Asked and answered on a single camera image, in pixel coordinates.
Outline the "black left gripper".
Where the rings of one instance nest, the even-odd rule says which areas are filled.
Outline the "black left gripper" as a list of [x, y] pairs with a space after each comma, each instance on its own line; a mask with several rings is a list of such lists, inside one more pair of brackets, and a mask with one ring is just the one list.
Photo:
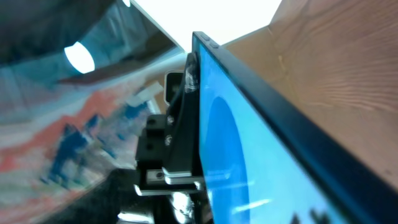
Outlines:
[[213, 223], [199, 159], [200, 64], [189, 53], [184, 70], [165, 76], [165, 114], [148, 117], [136, 168], [123, 174], [132, 199], [118, 223]]

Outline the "blue Galaxy smartphone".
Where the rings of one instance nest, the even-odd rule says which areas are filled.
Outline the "blue Galaxy smartphone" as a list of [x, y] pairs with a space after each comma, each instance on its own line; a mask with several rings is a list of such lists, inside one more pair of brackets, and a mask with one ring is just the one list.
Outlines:
[[396, 223], [397, 191], [203, 32], [199, 154], [215, 223]]

